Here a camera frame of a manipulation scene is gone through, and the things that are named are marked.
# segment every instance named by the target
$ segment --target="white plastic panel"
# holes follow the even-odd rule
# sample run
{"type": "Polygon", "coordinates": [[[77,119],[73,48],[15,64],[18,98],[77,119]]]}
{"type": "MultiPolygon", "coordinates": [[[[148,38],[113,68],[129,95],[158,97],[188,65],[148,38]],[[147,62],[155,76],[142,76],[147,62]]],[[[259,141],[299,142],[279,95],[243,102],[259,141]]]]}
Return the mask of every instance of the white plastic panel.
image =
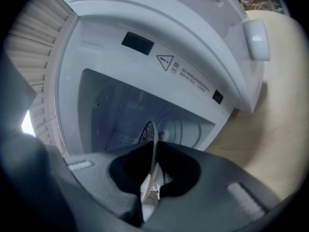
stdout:
{"type": "Polygon", "coordinates": [[[66,149],[59,133],[55,109],[51,109],[55,80],[51,80],[50,73],[55,71],[53,52],[63,40],[66,27],[72,23],[70,16],[76,14],[63,0],[29,0],[5,42],[9,58],[37,92],[29,109],[36,137],[45,144],[58,147],[62,154],[66,153],[66,149]]]}
{"type": "MultiPolygon", "coordinates": [[[[230,100],[225,91],[220,89],[224,98],[222,103],[218,104],[212,98],[217,88],[211,80],[171,48],[162,45],[162,42],[156,37],[129,26],[119,25],[110,18],[104,20],[81,18],[70,37],[63,56],[58,91],[61,126],[65,133],[65,140],[75,154],[93,150],[90,146],[90,117],[98,92],[100,93],[105,85],[103,81],[92,81],[96,88],[87,91],[83,95],[84,99],[80,99],[80,104],[84,103],[84,105],[78,106],[80,80],[85,69],[97,71],[141,89],[211,122],[214,125],[213,129],[204,141],[196,145],[197,140],[188,143],[200,150],[205,150],[215,138],[235,104],[235,101],[230,100]],[[149,55],[122,45],[128,31],[154,42],[149,55]],[[168,69],[160,63],[160,56],[173,56],[169,57],[170,66],[168,69]]],[[[169,113],[172,112],[163,113],[162,116],[167,117],[169,113]]],[[[113,113],[109,113],[110,119],[113,116],[113,113]]],[[[186,122],[185,115],[182,116],[184,118],[183,124],[191,126],[192,118],[186,122]]],[[[166,122],[166,129],[170,128],[173,123],[180,124],[177,120],[173,123],[169,123],[168,120],[166,122]]],[[[207,131],[207,126],[204,126],[203,123],[200,124],[200,127],[201,129],[197,127],[194,129],[197,137],[199,135],[202,137],[202,133],[207,131]]],[[[180,142],[181,136],[178,133],[173,135],[174,131],[169,130],[167,134],[171,138],[177,138],[180,142]]]]}
{"type": "Polygon", "coordinates": [[[254,60],[270,61],[269,40],[263,20],[247,21],[244,29],[251,57],[254,60]]]}
{"type": "Polygon", "coordinates": [[[131,20],[133,25],[144,24],[159,30],[160,38],[166,42],[174,37],[180,42],[178,49],[186,45],[194,52],[189,50],[186,54],[191,61],[203,61],[198,68],[211,76],[216,86],[229,92],[239,109],[253,111],[263,66],[250,59],[243,30],[230,35],[232,27],[247,20],[244,10],[235,6],[235,0],[65,1],[80,16],[110,16],[119,23],[122,19],[131,20]]]}

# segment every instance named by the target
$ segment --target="washing machine lid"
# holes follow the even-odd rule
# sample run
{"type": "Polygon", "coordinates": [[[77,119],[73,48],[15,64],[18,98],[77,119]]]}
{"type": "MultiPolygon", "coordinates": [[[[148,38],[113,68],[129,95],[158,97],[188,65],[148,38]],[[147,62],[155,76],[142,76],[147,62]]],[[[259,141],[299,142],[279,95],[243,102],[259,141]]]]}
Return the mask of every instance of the washing machine lid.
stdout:
{"type": "Polygon", "coordinates": [[[242,24],[248,18],[237,0],[64,1],[79,16],[128,20],[148,27],[149,34],[160,32],[166,44],[174,38],[179,48],[191,50],[186,59],[196,61],[204,74],[237,100],[239,109],[254,110],[264,65],[248,72],[256,63],[252,63],[242,24]]]}
{"type": "Polygon", "coordinates": [[[87,68],[214,124],[201,150],[235,107],[253,111],[263,68],[249,60],[242,24],[246,16],[233,0],[64,1],[80,19],[64,51],[56,100],[64,141],[78,153],[83,145],[76,108],[87,68]],[[239,58],[231,39],[240,42],[239,58]]]}

